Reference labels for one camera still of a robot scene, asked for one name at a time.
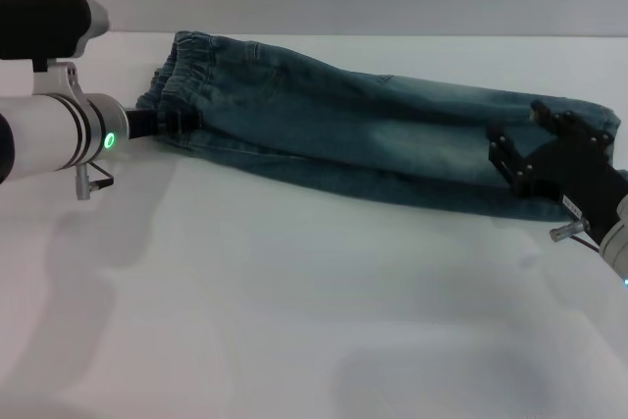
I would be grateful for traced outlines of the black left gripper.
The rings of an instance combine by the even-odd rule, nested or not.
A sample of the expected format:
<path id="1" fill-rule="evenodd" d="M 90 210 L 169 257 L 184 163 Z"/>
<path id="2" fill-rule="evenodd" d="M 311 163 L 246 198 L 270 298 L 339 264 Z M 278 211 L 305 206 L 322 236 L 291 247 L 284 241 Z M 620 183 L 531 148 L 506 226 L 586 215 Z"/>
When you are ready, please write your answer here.
<path id="1" fill-rule="evenodd" d="M 179 135 L 199 130 L 203 126 L 200 112 L 126 109 L 128 139 L 154 135 Z"/>

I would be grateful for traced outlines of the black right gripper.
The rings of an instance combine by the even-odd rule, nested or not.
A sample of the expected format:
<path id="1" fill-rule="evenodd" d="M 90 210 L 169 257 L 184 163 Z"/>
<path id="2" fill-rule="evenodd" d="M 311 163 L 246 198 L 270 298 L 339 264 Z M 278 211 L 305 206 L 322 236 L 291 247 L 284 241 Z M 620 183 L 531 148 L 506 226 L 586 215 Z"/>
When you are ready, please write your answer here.
<path id="1" fill-rule="evenodd" d="M 488 127 L 489 160 L 519 198 L 542 197 L 559 203 L 574 220 L 588 222 L 597 244 L 619 222 L 617 207 L 627 180 L 598 145 L 614 137 L 595 129 L 571 110 L 554 113 L 544 102 L 531 103 L 533 121 L 557 138 L 524 157 L 502 127 Z"/>

